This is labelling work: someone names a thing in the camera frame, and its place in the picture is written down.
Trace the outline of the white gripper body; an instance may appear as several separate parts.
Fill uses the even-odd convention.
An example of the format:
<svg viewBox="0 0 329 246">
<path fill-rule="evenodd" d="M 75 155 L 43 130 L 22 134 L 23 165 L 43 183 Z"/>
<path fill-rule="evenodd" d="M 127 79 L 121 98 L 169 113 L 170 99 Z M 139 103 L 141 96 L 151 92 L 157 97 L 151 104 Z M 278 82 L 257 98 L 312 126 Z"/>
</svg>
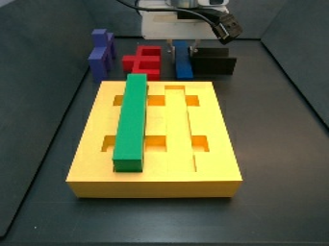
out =
<svg viewBox="0 0 329 246">
<path fill-rule="evenodd" d="M 228 12 L 230 0 L 139 0 L 147 9 L 181 8 L 214 9 Z M 216 39 L 208 22 L 200 19 L 178 19 L 177 12 L 145 12 L 142 15 L 142 35 L 145 39 Z"/>
</svg>

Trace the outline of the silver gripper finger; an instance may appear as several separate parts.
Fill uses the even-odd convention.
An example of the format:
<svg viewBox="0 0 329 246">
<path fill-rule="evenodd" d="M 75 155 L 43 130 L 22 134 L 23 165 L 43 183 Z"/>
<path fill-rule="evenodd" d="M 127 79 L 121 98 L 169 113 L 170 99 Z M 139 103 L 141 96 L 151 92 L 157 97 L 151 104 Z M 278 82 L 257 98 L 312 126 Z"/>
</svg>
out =
<svg viewBox="0 0 329 246">
<path fill-rule="evenodd" d="M 201 43 L 201 39 L 194 39 L 194 41 L 189 47 L 190 54 L 194 54 L 196 52 L 198 52 L 200 43 Z"/>
<path fill-rule="evenodd" d="M 171 39 L 167 39 L 167 52 L 173 54 L 175 52 L 175 46 L 174 46 L 174 41 Z"/>
</svg>

